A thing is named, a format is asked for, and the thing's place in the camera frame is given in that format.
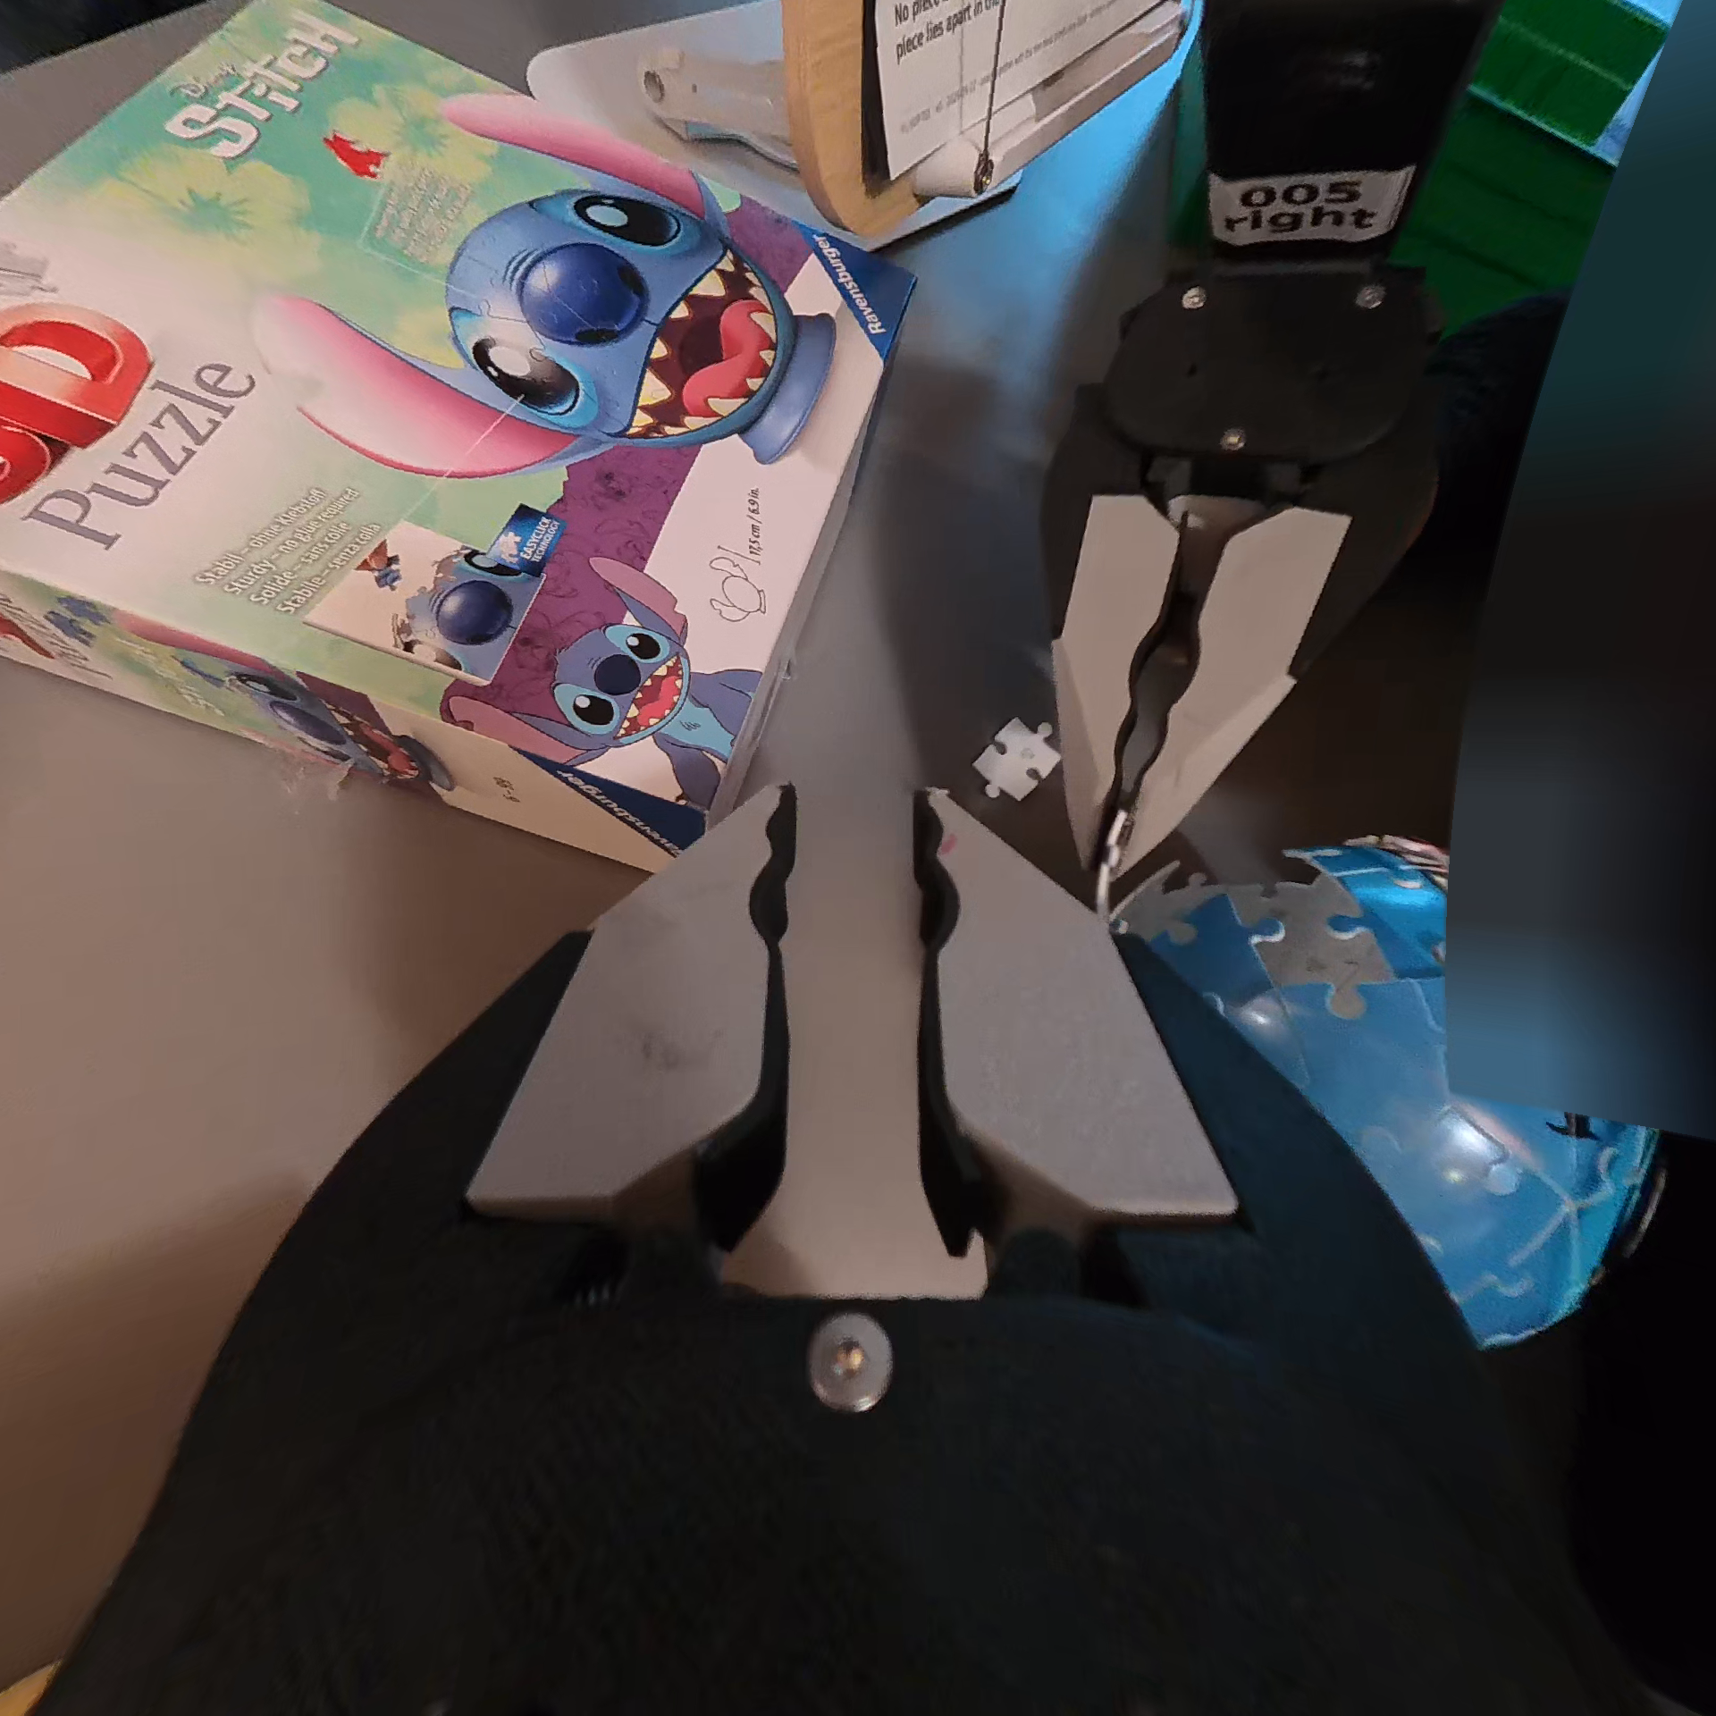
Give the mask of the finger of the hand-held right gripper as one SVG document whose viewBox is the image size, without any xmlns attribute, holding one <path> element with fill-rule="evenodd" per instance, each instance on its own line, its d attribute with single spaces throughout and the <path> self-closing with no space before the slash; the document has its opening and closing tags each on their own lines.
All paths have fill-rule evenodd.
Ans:
<svg viewBox="0 0 1716 1716">
<path fill-rule="evenodd" d="M 1060 778 L 1091 873 L 1167 747 L 1185 663 L 1169 634 L 1180 535 L 1147 497 L 1097 497 L 1053 645 Z"/>
<path fill-rule="evenodd" d="M 1179 827 L 1296 687 L 1296 656 L 1351 523 L 1284 507 L 1224 540 L 1193 601 L 1186 687 L 1171 697 L 1161 741 L 1128 792 L 1119 866 L 1141 863 Z"/>
</svg>

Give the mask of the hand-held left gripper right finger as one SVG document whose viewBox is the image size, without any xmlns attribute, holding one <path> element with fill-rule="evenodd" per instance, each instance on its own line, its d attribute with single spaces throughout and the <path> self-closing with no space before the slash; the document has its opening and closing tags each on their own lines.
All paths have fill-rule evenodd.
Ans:
<svg viewBox="0 0 1716 1716">
<path fill-rule="evenodd" d="M 914 798 L 914 877 L 917 1163 L 945 1252 L 1230 1221 L 1238 1194 L 1108 923 L 944 788 Z"/>
</svg>

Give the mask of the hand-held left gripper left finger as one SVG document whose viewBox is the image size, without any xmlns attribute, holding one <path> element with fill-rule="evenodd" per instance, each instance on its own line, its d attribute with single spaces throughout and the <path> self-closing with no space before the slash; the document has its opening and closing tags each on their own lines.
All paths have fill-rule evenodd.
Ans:
<svg viewBox="0 0 1716 1716">
<path fill-rule="evenodd" d="M 768 787 L 602 912 L 469 1182 L 484 1216 L 732 1252 L 780 1187 L 798 794 Z"/>
</svg>

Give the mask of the blue puzzle ball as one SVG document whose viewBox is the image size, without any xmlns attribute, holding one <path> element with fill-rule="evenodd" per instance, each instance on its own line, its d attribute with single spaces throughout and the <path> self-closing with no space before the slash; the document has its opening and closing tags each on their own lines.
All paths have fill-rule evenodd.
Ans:
<svg viewBox="0 0 1716 1716">
<path fill-rule="evenodd" d="M 1169 863 L 1116 898 L 1110 923 L 1319 1109 L 1481 1347 L 1564 1322 L 1657 1212 L 1658 1131 L 1453 1093 L 1444 848 L 1383 834 L 1288 855 L 1310 877 L 1175 883 Z"/>
</svg>

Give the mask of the printed cardboard puzzle box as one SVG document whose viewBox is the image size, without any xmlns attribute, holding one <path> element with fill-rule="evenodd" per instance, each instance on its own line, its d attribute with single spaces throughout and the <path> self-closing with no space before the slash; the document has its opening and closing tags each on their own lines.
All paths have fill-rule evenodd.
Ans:
<svg viewBox="0 0 1716 1716">
<path fill-rule="evenodd" d="M 2 238 L 7 663 L 640 873 L 740 800 L 912 272 L 335 4 Z"/>
</svg>

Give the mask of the green plastic crate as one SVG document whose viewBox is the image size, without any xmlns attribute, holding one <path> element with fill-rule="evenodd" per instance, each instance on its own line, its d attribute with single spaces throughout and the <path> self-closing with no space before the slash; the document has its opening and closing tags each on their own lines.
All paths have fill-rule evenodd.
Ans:
<svg viewBox="0 0 1716 1716">
<path fill-rule="evenodd" d="M 1451 327 L 1572 288 L 1678 4 L 1200 5 L 1172 241 L 1215 272 L 1412 272 Z"/>
</svg>

